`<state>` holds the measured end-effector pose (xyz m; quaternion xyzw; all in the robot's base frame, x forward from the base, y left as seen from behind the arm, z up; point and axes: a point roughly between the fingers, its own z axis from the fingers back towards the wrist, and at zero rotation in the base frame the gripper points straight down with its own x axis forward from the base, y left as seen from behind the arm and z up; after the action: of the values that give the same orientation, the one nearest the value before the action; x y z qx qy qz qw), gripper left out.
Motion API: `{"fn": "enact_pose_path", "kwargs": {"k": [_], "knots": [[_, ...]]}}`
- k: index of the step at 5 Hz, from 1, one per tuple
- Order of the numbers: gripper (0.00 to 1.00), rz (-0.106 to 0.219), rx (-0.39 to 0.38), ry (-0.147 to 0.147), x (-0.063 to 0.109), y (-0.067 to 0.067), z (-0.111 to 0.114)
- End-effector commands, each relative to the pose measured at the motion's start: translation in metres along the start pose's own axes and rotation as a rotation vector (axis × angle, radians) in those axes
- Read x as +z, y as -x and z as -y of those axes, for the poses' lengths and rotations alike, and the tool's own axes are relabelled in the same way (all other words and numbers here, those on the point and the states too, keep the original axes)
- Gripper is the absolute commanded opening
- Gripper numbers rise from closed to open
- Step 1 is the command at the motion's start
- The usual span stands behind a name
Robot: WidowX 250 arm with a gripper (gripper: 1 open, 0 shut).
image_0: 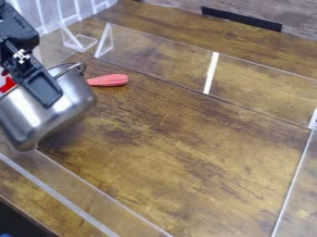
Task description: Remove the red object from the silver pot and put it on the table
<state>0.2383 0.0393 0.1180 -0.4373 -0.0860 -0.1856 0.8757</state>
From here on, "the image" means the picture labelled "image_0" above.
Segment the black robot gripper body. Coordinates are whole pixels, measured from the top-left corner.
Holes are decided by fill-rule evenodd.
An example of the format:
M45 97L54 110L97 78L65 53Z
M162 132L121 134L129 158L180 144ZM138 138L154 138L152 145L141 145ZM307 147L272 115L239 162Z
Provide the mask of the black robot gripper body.
M0 65L25 49L31 51L41 44L41 35L13 4L0 1Z

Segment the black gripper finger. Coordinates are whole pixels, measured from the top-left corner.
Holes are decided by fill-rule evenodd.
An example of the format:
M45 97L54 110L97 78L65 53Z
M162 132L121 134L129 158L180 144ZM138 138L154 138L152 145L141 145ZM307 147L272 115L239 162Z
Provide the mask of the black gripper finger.
M2 66L45 108L63 96L57 80L34 55L10 41L3 42Z

